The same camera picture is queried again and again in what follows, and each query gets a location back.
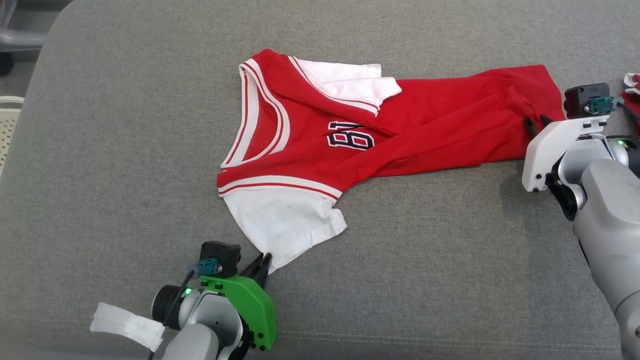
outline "white tape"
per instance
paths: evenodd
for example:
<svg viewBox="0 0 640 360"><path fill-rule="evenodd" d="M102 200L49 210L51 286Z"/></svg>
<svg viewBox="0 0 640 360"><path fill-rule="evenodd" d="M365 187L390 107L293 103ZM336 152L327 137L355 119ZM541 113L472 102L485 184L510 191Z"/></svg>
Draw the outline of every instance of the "white tape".
<svg viewBox="0 0 640 360"><path fill-rule="evenodd" d="M162 343L164 326L157 321L101 302L93 314L89 330L126 336L155 352Z"/></svg>

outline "black cable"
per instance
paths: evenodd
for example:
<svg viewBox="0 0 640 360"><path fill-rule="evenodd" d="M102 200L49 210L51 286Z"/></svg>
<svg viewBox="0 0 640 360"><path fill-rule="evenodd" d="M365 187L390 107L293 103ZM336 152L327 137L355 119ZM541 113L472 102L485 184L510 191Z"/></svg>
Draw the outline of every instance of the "black cable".
<svg viewBox="0 0 640 360"><path fill-rule="evenodd" d="M623 102L618 102L616 105L618 105L627 115L632 117L640 125L640 116L638 116L635 111L631 110L631 108Z"/></svg>
<svg viewBox="0 0 640 360"><path fill-rule="evenodd" d="M180 289L178 290L178 292L175 294L173 298L173 302L171 303L171 307L169 307L169 311L164 316L164 320L162 321L162 326L166 326L166 323L169 322L169 317L171 316L171 313L173 312L175 305L178 303L178 300L180 300L180 296L182 295L182 293L184 293L184 290L187 288L187 283L189 282L189 280L191 280L191 278L194 275L195 275L195 272L192 270L187 274L187 277L184 278L182 285L180 285ZM149 353L149 357L147 358L147 360L152 360L155 354L156 354L155 352L151 351Z"/></svg>

